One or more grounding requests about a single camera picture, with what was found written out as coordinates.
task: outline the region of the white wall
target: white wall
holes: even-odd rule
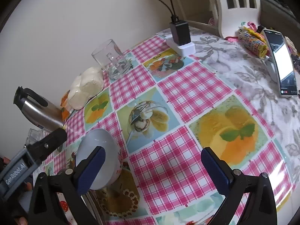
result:
[[[124,51],[169,22],[157,0],[22,0],[0,33],[0,155],[13,157],[34,127],[13,105],[18,86],[59,105],[101,42]]]

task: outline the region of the hand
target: hand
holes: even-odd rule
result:
[[[3,162],[4,164],[8,164],[10,162],[10,160],[6,157],[3,158]],[[31,191],[32,190],[32,185],[31,183],[27,183],[27,187],[26,187],[27,191]],[[15,218],[15,221],[18,225],[28,225],[27,220],[24,217],[20,217],[20,218]]]

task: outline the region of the blue gripper pad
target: blue gripper pad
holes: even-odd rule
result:
[[[218,164],[218,162],[220,163],[221,160],[216,156],[216,154],[211,150],[210,147],[206,147],[201,151],[201,161],[205,169],[207,170],[211,180],[216,186],[218,192],[221,195],[227,196],[230,190],[231,182],[223,172],[221,166]]]
[[[90,154],[90,156],[87,159],[82,160],[79,163],[80,165],[83,162],[83,165],[85,166],[84,169],[81,171],[81,175],[77,178],[75,184],[77,193],[79,195],[83,195],[88,192],[98,172],[100,171],[101,167],[104,164],[105,161],[104,148],[100,147],[99,150],[96,153],[94,153],[95,150]]]

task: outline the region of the screw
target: screw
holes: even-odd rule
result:
[[[234,169],[233,173],[238,176],[242,174],[242,172],[239,169]]]
[[[42,172],[42,173],[39,175],[39,179],[42,179],[44,176],[45,176],[45,173]]]
[[[70,174],[73,173],[73,169],[68,168],[64,173],[65,173],[66,175],[70,175]]]

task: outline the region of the smartphone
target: smartphone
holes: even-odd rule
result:
[[[270,57],[275,66],[281,96],[298,95],[293,62],[282,33],[263,29],[262,34],[270,49]]]

